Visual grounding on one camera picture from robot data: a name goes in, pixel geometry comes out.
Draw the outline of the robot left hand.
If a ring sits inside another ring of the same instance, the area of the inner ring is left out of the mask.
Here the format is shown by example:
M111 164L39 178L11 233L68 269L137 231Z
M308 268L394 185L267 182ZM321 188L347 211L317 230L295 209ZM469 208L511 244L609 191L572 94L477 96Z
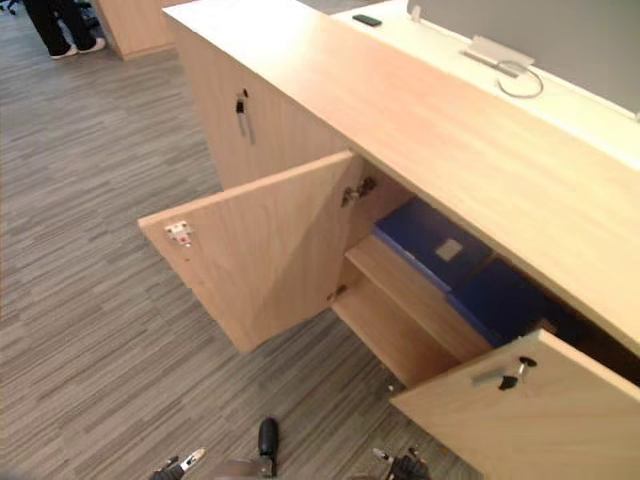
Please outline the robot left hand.
M205 454L205 448L198 448L184 460L180 460L178 456L171 457L164 466L151 474L149 480L181 480L190 469L202 460Z

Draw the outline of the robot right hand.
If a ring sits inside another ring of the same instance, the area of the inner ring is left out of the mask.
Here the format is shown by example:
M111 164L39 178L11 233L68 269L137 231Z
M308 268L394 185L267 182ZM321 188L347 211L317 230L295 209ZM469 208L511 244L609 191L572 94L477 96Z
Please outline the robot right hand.
M386 451L373 448L373 455L389 465L384 476L386 480L429 480L431 478L429 468L419 457L414 447L409 447L402 456L392 457Z

